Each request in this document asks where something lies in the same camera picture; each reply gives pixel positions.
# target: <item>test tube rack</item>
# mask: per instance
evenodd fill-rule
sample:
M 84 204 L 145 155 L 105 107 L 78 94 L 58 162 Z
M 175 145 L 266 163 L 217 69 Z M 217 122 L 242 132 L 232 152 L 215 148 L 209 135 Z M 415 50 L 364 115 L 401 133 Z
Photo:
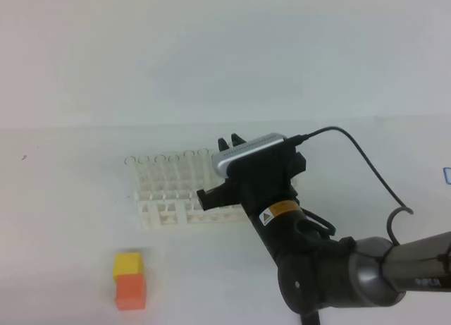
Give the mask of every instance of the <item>test tube rack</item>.
M 196 192 L 224 182 L 211 166 L 213 154 L 212 149 L 199 149 L 125 159 L 136 180 L 135 201 L 144 230 L 248 220 L 240 205 L 202 210 Z

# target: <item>table surface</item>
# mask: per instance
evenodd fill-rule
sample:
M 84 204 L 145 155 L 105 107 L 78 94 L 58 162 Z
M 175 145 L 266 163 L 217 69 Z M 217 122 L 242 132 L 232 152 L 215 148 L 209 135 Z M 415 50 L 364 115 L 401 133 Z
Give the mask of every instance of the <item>table surface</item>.
M 250 223 L 140 230 L 130 155 L 213 147 L 217 137 L 307 133 L 339 123 L 415 210 L 394 222 L 401 242 L 449 230 L 447 117 L 341 122 L 162 125 L 0 131 L 2 324 L 298 324 L 277 268 Z M 385 235 L 396 204 L 339 134 L 300 148 L 302 204 L 338 235 Z M 138 249 L 148 276 L 145 311 L 115 308 L 114 255 Z M 323 324 L 424 324 L 447 317 L 451 295 L 410 293 L 396 307 L 326 309 Z

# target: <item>warning label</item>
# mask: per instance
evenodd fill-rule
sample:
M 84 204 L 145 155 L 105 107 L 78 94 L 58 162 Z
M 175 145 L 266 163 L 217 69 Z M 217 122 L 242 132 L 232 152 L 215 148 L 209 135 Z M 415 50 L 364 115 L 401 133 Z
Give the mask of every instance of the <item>warning label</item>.
M 283 200 L 282 202 L 275 203 L 260 213 L 261 223 L 266 226 L 266 224 L 275 219 L 277 216 L 290 211 L 301 211 L 301 208 L 292 200 Z
M 270 221 L 274 219 L 274 215 L 269 211 L 269 209 L 266 209 L 262 213 L 260 213 L 260 220 L 263 225 L 266 225 Z

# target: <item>orange block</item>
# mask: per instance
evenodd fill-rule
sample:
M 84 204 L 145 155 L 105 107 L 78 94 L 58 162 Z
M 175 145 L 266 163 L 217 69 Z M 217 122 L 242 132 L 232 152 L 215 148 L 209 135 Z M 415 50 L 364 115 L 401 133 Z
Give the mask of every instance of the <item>orange block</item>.
M 116 279 L 116 305 L 121 311 L 146 307 L 146 278 L 144 274 L 125 274 Z

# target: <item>yellow block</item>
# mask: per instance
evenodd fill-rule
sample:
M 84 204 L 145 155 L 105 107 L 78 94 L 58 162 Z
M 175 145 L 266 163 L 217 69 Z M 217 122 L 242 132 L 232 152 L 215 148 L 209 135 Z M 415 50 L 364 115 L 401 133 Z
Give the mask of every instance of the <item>yellow block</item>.
M 114 260 L 113 278 L 123 274 L 143 274 L 144 264 L 139 252 L 118 253 Z

